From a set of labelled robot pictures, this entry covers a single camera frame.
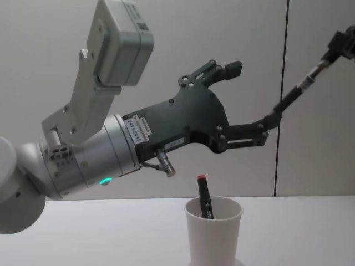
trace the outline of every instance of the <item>metal connector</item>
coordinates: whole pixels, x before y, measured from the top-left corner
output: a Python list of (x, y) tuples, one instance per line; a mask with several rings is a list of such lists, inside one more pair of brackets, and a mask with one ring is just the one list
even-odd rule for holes
[(175, 169), (173, 168), (173, 166), (171, 165), (171, 162), (169, 161), (166, 153), (164, 150), (162, 149), (158, 149), (156, 151), (156, 156), (160, 162), (160, 164), (163, 167), (163, 171), (166, 173), (166, 175), (168, 177), (172, 177), (174, 174), (176, 174)]

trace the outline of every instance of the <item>white robot arm segment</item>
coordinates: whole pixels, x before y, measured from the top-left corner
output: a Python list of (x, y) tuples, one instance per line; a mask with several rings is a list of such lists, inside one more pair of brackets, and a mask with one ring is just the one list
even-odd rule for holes
[(52, 159), (101, 130), (121, 86), (136, 85), (154, 41), (134, 2), (100, 0), (70, 102), (42, 122)]

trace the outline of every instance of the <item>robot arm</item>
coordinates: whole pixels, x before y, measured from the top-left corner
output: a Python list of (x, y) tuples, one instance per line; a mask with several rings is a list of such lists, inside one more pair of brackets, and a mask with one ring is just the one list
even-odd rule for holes
[[(176, 97), (124, 116), (107, 117), (121, 86), (135, 85), (153, 48), (153, 38), (132, 2), (100, 0), (88, 49), (69, 104), (42, 123), (45, 139), (14, 148), (0, 137), (0, 233), (20, 232), (41, 215), (45, 196), (61, 200), (76, 191), (142, 167), (175, 170), (166, 152), (198, 142), (212, 152), (263, 146), (282, 113), (340, 56), (355, 58), (355, 27), (338, 32), (321, 62), (272, 113), (247, 125), (229, 125), (222, 103), (209, 89), (241, 74), (214, 60), (179, 79)], [(159, 165), (146, 161), (157, 157)]]

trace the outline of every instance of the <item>cup rim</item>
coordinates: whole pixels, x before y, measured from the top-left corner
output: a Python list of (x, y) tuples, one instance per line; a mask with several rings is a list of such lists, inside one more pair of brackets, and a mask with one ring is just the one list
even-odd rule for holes
[(193, 200), (196, 200), (196, 199), (199, 199), (199, 198), (200, 198), (200, 197), (195, 197), (195, 198), (190, 199), (190, 200), (185, 204), (185, 213), (186, 213), (186, 215), (191, 216), (191, 217), (194, 217), (194, 218), (197, 218), (197, 219), (200, 219), (200, 220), (202, 220), (202, 221), (208, 221), (208, 222), (211, 222), (211, 223), (215, 223), (215, 222), (220, 222), (220, 221), (230, 221), (230, 220), (233, 220), (233, 219), (238, 218), (239, 216), (241, 216), (241, 215), (243, 214), (244, 209), (243, 209), (243, 206), (239, 204), (239, 202), (236, 202), (236, 201), (234, 201), (234, 200), (232, 200), (232, 199), (230, 199), (230, 198), (228, 198), (228, 197), (224, 197), (224, 196), (211, 195), (210, 197), (213, 197), (213, 198), (224, 198), (224, 199), (226, 199), (226, 200), (233, 201), (234, 203), (237, 203), (237, 204), (240, 206), (241, 211), (240, 211), (237, 215), (234, 215), (233, 217), (225, 218), (225, 219), (206, 219), (206, 218), (202, 218), (202, 217), (199, 217), (199, 216), (196, 216), (196, 215), (190, 213), (190, 212), (187, 210), (187, 208), (186, 208), (187, 204), (188, 204), (190, 201), (193, 201)]

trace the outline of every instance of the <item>gray wall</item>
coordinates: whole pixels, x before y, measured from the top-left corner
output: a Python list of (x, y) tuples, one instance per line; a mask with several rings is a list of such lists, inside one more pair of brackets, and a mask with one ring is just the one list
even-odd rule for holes
[[(272, 110), (281, 93), (286, 0), (137, 2), (154, 34), (155, 48), (139, 85), (123, 89), (112, 114), (124, 115), (174, 96), (179, 76), (210, 59), (244, 64), (239, 78), (213, 87), (230, 124), (258, 120)], [(69, 101), (95, 4), (96, 0), (1, 4), (2, 136), (15, 144), (37, 141), (43, 136), (42, 120)], [(317, 63), (336, 30), (355, 24), (352, 10), (353, 1), (291, 1), (284, 92)], [(285, 114), (278, 195), (355, 192), (352, 73), (354, 64), (341, 60)], [(332, 130), (333, 125), (344, 130)], [(277, 130), (270, 133), (265, 147), (220, 155), (192, 144), (169, 154), (178, 172), (173, 178), (140, 170), (69, 199), (194, 196), (196, 176), (202, 173), (207, 174), (213, 194), (271, 196), (276, 151)]]

